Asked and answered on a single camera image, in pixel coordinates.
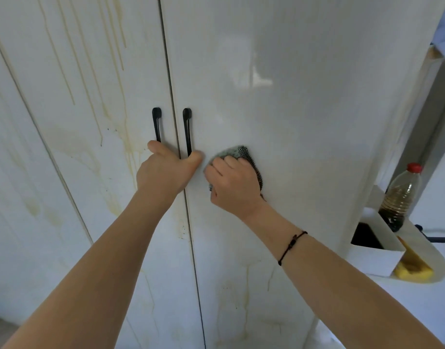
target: hand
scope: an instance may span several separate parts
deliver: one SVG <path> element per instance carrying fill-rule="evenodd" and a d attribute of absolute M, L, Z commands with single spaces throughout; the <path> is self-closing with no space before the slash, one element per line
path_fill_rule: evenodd
<path fill-rule="evenodd" d="M 261 197 L 256 172 L 243 158 L 215 158 L 205 169 L 205 176 L 213 185 L 211 202 L 242 221 L 266 203 Z"/>
<path fill-rule="evenodd" d="M 146 190 L 148 193 L 151 190 L 157 197 L 172 203 L 195 174 L 203 156 L 200 152 L 192 152 L 189 158 L 179 159 L 158 141 L 149 141 L 148 148 L 153 155 L 138 169 L 138 191 Z"/>

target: plastic bottle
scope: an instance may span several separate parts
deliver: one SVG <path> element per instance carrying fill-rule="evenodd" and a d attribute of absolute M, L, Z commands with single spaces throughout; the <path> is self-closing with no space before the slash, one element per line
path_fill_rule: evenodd
<path fill-rule="evenodd" d="M 387 189 L 379 214 L 393 232 L 399 231 L 405 221 L 406 213 L 421 185 L 421 171 L 421 164 L 408 164 L 406 171 L 397 176 Z"/>

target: cleaning cloth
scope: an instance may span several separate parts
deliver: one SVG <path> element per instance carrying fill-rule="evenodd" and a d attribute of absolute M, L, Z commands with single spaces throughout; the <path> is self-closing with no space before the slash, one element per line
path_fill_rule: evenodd
<path fill-rule="evenodd" d="M 263 179 L 261 178 L 261 174 L 258 171 L 258 168 L 256 167 L 256 165 L 254 164 L 253 158 L 251 157 L 247 147 L 234 146 L 234 147 L 228 148 L 222 152 L 219 152 L 213 158 L 211 158 L 209 164 L 211 164 L 213 162 L 214 158 L 219 157 L 219 158 L 224 159 L 228 155 L 230 155 L 231 157 L 234 157 L 236 159 L 243 158 L 250 163 L 250 165 L 253 167 L 253 169 L 256 172 L 256 177 L 258 178 L 258 183 L 260 184 L 260 191 L 261 191 L 261 189 L 263 188 Z M 213 190 L 213 185 L 211 185 L 211 184 L 209 185 L 209 190 L 210 191 Z"/>

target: cabinet handle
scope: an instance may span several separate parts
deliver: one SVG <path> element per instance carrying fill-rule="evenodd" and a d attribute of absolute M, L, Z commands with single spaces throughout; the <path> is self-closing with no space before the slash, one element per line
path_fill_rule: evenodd
<path fill-rule="evenodd" d="M 192 117 L 192 110 L 190 108 L 185 108 L 182 116 L 184 118 L 184 130 L 185 130 L 185 141 L 187 143 L 187 156 L 192 153 L 192 143 L 190 141 L 190 119 Z"/>
<path fill-rule="evenodd" d="M 156 140 L 158 142 L 161 142 L 160 124 L 158 122 L 158 120 L 161 119 L 162 116 L 161 108 L 153 108 L 151 114 L 153 115 L 153 125 L 155 125 Z"/>

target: red bottle cap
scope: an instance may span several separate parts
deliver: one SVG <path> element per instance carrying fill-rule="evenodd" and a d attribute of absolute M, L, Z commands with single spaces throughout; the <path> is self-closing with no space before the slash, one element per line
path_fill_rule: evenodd
<path fill-rule="evenodd" d="M 406 166 L 406 170 L 413 174 L 421 174 L 423 167 L 419 163 L 410 163 Z"/>

